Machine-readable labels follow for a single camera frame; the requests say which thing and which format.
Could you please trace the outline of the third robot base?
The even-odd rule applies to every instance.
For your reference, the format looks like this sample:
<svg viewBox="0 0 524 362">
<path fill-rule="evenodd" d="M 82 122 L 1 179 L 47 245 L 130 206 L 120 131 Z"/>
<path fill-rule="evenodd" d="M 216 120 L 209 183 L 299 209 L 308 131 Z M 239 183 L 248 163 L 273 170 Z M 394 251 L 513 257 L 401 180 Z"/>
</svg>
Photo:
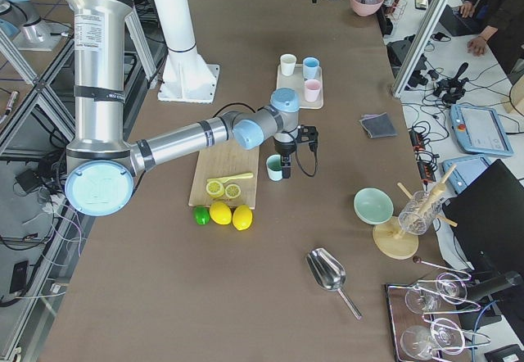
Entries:
<svg viewBox="0 0 524 362">
<path fill-rule="evenodd" d="M 52 51 L 61 38 L 55 27 L 41 17 L 31 0 L 1 0 L 1 30 L 19 50 Z"/>
</svg>

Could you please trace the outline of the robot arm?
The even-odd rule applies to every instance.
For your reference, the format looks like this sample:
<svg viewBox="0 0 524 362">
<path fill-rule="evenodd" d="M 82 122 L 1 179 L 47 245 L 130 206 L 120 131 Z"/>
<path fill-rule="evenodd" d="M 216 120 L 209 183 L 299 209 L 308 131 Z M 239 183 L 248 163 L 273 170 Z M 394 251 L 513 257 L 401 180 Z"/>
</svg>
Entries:
<svg viewBox="0 0 524 362">
<path fill-rule="evenodd" d="M 295 133 L 299 98 L 280 88 L 254 113 L 230 111 L 160 136 L 124 139 L 125 21 L 133 0 L 66 0 L 75 14 L 75 137 L 66 148 L 65 194 L 90 216 L 110 215 L 133 195 L 139 171 L 235 139 L 243 148 Z M 187 0 L 155 0 L 168 48 L 167 100 L 211 102 L 217 74 L 197 51 Z"/>
</svg>

